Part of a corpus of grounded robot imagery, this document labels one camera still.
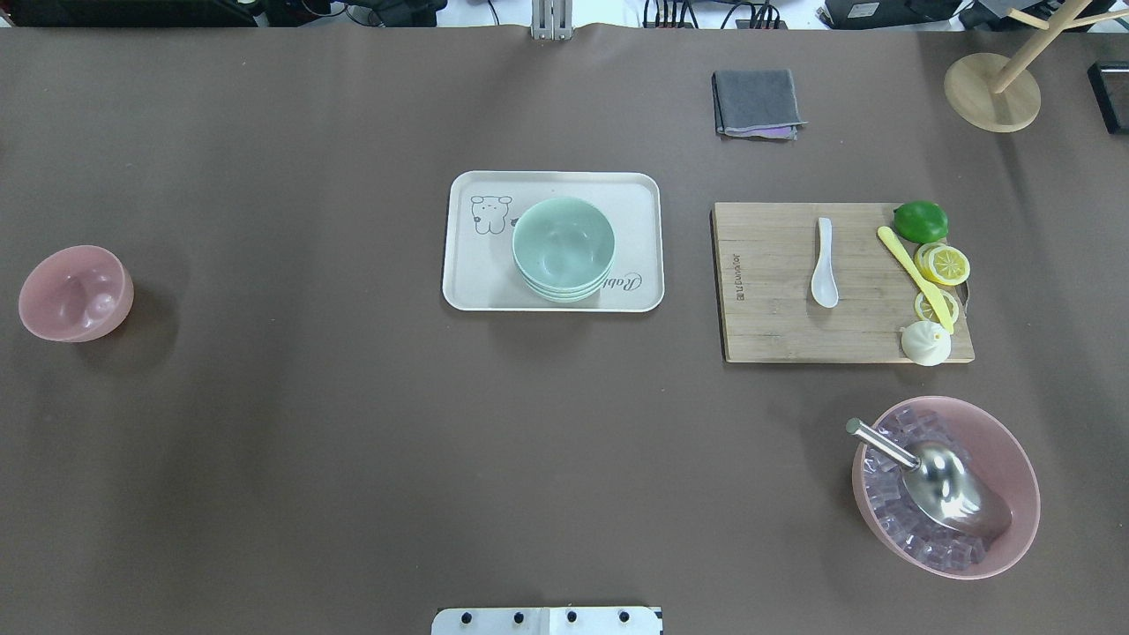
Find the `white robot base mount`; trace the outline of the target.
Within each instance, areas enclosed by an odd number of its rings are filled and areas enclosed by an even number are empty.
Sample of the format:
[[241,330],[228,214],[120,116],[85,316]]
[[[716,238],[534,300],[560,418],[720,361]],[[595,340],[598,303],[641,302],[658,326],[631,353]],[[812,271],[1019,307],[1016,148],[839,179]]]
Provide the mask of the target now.
[[432,619],[431,634],[662,634],[660,608],[561,606],[448,608]]

